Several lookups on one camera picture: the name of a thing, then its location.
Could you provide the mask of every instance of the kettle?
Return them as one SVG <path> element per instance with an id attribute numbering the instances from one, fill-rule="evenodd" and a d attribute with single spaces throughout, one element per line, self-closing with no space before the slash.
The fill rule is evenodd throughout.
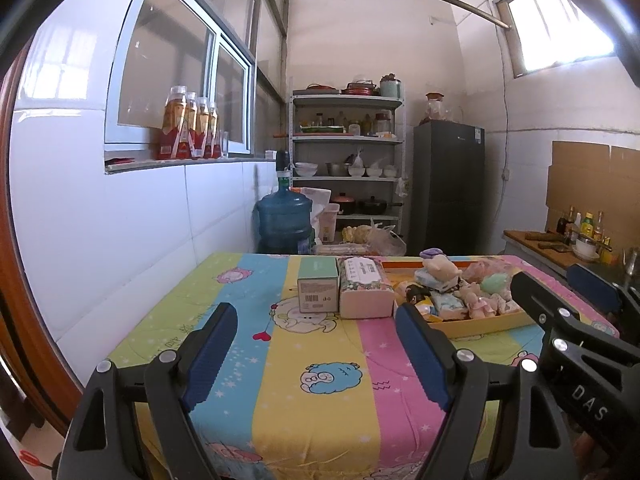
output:
<path id="1" fill-rule="evenodd" d="M 625 272 L 629 276 L 633 276 L 638 273 L 640 268 L 640 247 L 629 247 L 622 251 L 622 264 L 625 267 Z"/>

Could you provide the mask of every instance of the window sill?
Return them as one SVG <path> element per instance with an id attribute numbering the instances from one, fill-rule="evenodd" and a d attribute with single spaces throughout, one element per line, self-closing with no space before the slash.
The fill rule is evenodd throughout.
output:
<path id="1" fill-rule="evenodd" d="M 199 158 L 197 160 L 172 159 L 172 160 L 137 160 L 122 164 L 105 164 L 104 171 L 107 174 L 123 173 L 125 171 L 151 170 L 153 168 L 168 168 L 170 166 L 193 166 L 196 164 L 229 164 L 232 162 L 274 162 L 268 158 L 235 156 L 231 158 Z"/>

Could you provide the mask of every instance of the yellow bottle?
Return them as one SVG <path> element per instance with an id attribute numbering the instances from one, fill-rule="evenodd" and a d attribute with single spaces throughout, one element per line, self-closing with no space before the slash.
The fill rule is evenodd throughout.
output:
<path id="1" fill-rule="evenodd" d="M 593 237 L 593 214 L 587 213 L 584 215 L 584 220 L 580 224 L 580 232 L 589 238 Z"/>

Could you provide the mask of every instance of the refrigerator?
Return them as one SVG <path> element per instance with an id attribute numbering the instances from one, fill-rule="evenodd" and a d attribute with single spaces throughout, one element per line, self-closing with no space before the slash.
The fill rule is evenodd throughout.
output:
<path id="1" fill-rule="evenodd" d="M 407 255 L 440 248 L 476 254 L 484 190 L 484 130 L 450 121 L 414 128 Z"/>

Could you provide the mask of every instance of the metal shelf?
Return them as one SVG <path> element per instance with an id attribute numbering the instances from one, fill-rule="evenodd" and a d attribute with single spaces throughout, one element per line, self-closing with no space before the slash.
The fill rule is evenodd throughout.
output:
<path id="1" fill-rule="evenodd" d="M 293 104 L 307 107 L 353 107 L 353 108 L 378 108 L 379 110 L 395 110 L 402 106 L 402 101 L 392 97 L 380 97 L 374 95 L 295 95 Z"/>
<path id="2" fill-rule="evenodd" d="M 380 139 L 365 136 L 295 136 L 293 142 L 364 142 L 369 144 L 402 144 L 400 139 Z"/>
<path id="3" fill-rule="evenodd" d="M 394 215 L 338 215 L 336 217 L 337 220 L 398 220 L 397 216 Z"/>
<path id="4" fill-rule="evenodd" d="M 397 182 L 397 178 L 385 178 L 383 176 L 295 176 L 293 180 L 348 180 L 354 182 Z"/>

